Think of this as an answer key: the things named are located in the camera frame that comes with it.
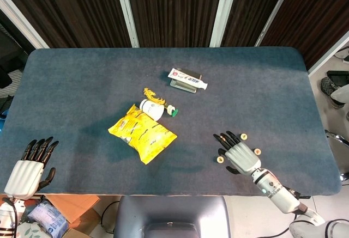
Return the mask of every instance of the table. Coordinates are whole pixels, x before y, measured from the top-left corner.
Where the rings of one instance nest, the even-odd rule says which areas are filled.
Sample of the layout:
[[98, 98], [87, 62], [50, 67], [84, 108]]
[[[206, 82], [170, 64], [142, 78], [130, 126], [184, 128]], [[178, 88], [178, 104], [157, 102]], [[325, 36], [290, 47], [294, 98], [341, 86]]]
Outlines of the table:
[[[172, 67], [202, 73], [207, 90], [170, 87]], [[179, 109], [159, 123], [178, 138], [148, 165], [108, 133], [148, 87]], [[32, 139], [54, 136], [44, 193], [262, 195], [216, 162], [212, 134], [247, 133], [262, 167], [303, 195], [339, 192], [302, 56], [290, 47], [82, 48], [34, 51], [0, 137], [0, 190]]]

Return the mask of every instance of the person's leg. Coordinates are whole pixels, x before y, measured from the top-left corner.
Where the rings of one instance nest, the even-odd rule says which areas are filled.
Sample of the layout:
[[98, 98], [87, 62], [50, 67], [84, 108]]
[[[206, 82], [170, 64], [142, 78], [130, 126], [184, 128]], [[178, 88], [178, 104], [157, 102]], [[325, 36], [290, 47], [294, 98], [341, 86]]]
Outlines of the person's leg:
[[330, 97], [337, 102], [349, 103], [349, 84], [331, 93]]
[[331, 98], [331, 94], [340, 89], [340, 87], [333, 83], [329, 77], [324, 77], [323, 79], [321, 79], [320, 89], [324, 94], [328, 96], [328, 100], [334, 108], [342, 108], [344, 106], [343, 102]]

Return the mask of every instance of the dark brown curtain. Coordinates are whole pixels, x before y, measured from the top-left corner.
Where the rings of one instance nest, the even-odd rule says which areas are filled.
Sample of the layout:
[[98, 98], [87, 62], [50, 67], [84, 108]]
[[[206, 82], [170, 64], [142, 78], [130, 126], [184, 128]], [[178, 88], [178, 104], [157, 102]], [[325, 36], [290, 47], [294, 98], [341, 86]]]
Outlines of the dark brown curtain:
[[221, 46], [254, 46], [278, 0], [234, 0]]
[[309, 69], [349, 30], [349, 0], [284, 0], [262, 46], [293, 46]]
[[119, 0], [13, 0], [50, 47], [130, 47]]
[[209, 46], [218, 1], [130, 0], [140, 46]]

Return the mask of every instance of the white robotic hand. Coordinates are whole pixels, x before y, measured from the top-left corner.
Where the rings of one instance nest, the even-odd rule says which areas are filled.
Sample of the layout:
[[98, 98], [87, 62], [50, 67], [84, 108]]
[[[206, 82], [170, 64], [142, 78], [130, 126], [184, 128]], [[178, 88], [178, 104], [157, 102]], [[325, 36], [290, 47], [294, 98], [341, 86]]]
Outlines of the white robotic hand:
[[50, 184], [55, 176], [55, 168], [51, 168], [44, 181], [40, 182], [40, 179], [53, 150], [58, 145], [58, 141], [55, 141], [46, 152], [52, 140], [53, 137], [49, 137], [47, 140], [41, 139], [38, 142], [33, 140], [28, 144], [22, 159], [17, 161], [6, 184], [5, 193], [8, 197], [27, 200], [35, 192]]
[[283, 213], [300, 215], [290, 224], [290, 232], [296, 238], [345, 238], [349, 234], [349, 225], [337, 220], [325, 223], [315, 211], [302, 204], [295, 196], [295, 191], [288, 191], [269, 170], [260, 168], [261, 161], [257, 155], [232, 132], [213, 136], [225, 148], [218, 150], [219, 155], [226, 156], [235, 168], [226, 167], [232, 174], [252, 176], [253, 182]]
[[9, 198], [3, 198], [5, 203], [0, 206], [0, 236], [16, 237], [18, 221], [25, 211], [24, 200], [32, 197], [53, 180], [55, 168], [51, 168], [47, 178], [40, 182], [44, 168], [58, 145], [58, 141], [55, 141], [49, 146], [52, 140], [53, 137], [38, 142], [31, 141], [22, 159], [17, 161], [13, 168], [5, 187], [5, 193]]

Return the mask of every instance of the yellow toy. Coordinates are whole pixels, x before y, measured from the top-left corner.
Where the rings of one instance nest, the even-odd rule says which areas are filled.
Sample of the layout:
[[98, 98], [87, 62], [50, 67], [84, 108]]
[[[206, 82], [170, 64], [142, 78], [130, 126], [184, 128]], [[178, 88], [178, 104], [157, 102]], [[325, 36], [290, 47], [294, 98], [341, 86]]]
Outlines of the yellow toy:
[[156, 98], [157, 94], [155, 92], [151, 91], [149, 88], [145, 88], [143, 92], [147, 99], [151, 100], [151, 102], [157, 103], [159, 105], [164, 105], [169, 115], [171, 115], [172, 117], [175, 117], [177, 115], [178, 109], [176, 109], [174, 106], [168, 105], [163, 98]]

